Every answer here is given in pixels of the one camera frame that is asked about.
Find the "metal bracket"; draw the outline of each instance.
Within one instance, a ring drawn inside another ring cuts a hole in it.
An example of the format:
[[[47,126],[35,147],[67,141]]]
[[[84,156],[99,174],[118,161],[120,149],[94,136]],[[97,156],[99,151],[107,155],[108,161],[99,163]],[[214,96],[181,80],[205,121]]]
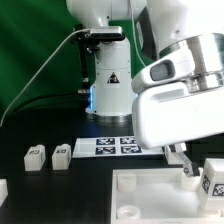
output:
[[[163,147],[163,150],[168,164],[182,164],[184,173],[187,177],[200,176],[198,165],[196,163],[192,163],[191,160],[184,154],[184,151],[186,151],[185,143],[168,145]]]

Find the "white tray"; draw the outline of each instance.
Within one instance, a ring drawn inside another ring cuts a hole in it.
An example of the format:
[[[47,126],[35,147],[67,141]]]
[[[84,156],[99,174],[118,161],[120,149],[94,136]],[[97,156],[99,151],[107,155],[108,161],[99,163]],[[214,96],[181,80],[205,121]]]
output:
[[[183,169],[114,170],[112,184],[111,224],[224,224],[224,218],[205,218],[198,214],[197,192],[181,187]],[[118,174],[136,174],[136,189],[130,193],[118,190]],[[118,219],[123,206],[140,210],[138,219]]]
[[[162,148],[140,148],[134,136],[77,138],[72,157],[161,155]]]

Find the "circular hole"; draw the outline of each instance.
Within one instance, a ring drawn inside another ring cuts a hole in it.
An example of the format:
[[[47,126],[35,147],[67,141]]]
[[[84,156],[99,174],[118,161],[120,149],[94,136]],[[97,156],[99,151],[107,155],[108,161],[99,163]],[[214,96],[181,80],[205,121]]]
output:
[[[140,210],[132,205],[123,206],[118,209],[117,217],[118,219],[139,219]]]

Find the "black table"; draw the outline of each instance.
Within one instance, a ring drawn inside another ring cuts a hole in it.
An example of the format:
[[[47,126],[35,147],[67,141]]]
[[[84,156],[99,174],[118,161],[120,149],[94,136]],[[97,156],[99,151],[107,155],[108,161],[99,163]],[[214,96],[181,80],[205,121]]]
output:
[[[72,159],[66,171],[54,171],[57,145],[75,145],[78,137],[133,135],[131,122],[105,124],[86,120],[77,109],[26,110],[0,129],[0,178],[7,178],[8,197],[0,223],[110,223],[113,169],[168,167],[165,157],[136,156]],[[46,146],[39,172],[25,172],[31,146]]]

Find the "white plastic container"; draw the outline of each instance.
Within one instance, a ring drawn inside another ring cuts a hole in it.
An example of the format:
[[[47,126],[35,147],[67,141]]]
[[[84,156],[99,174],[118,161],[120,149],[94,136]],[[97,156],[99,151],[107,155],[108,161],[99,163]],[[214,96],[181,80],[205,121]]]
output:
[[[134,191],[118,189],[121,173],[136,175]],[[205,217],[198,212],[198,192],[182,188],[182,173],[182,168],[114,170],[111,224],[223,224],[221,216]]]

